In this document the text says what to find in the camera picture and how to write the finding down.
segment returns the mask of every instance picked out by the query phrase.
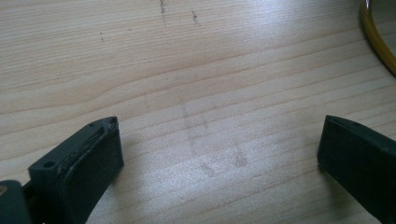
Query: stain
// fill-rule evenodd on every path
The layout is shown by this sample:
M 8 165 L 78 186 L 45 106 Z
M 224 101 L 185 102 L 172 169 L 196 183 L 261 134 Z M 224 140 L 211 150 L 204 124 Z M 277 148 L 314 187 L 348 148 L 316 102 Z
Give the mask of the stain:
M 212 177 L 215 175 L 215 170 L 213 170 L 206 163 L 203 162 L 200 167 L 201 167 L 202 171 L 204 171 L 204 173 L 207 174 L 209 177 Z

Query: yellow rim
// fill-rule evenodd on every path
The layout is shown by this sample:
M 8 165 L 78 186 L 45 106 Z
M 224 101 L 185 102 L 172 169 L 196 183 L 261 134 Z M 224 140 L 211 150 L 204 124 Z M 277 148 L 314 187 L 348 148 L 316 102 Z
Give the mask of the yellow rim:
M 372 4 L 373 1 L 370 0 L 363 0 L 361 2 L 361 20 L 363 23 L 363 28 L 382 63 L 394 76 L 396 76 L 396 58 L 384 43 L 381 35 L 375 28 L 372 16 Z

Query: dark mark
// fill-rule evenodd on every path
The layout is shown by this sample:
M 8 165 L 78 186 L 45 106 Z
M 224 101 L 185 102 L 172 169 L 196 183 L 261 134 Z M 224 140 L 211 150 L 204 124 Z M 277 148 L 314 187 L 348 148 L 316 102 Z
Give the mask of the dark mark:
M 166 6 L 166 2 L 164 0 L 160 0 L 160 4 L 161 4 L 161 14 L 163 14 L 163 24 L 166 25 L 166 21 L 165 21 L 165 6 Z
M 191 13 L 192 13 L 192 20 L 195 22 L 195 24 L 200 26 L 201 24 L 198 22 L 198 16 L 195 14 L 193 10 L 191 11 Z
M 161 14 L 165 14 L 166 3 L 164 0 L 160 0 L 160 3 L 161 3 Z

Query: wooden surface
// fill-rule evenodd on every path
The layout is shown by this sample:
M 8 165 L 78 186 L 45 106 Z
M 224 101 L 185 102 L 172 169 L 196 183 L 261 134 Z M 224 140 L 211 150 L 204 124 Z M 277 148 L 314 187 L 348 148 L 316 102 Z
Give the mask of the wooden surface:
M 396 49 L 396 2 L 375 22 Z M 118 116 L 88 223 L 377 223 L 316 154 L 325 115 L 396 139 L 360 1 L 1 1 L 0 179 Z

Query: light wood tabletop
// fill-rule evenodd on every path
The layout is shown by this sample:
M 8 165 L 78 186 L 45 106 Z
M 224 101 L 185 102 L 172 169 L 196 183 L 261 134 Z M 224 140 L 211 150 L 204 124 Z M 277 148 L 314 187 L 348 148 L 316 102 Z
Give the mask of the light wood tabletop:
M 318 169 L 326 115 L 396 139 L 357 0 L 0 2 L 0 179 L 85 124 L 125 166 L 88 223 L 378 223 Z M 396 2 L 374 18 L 396 50 Z

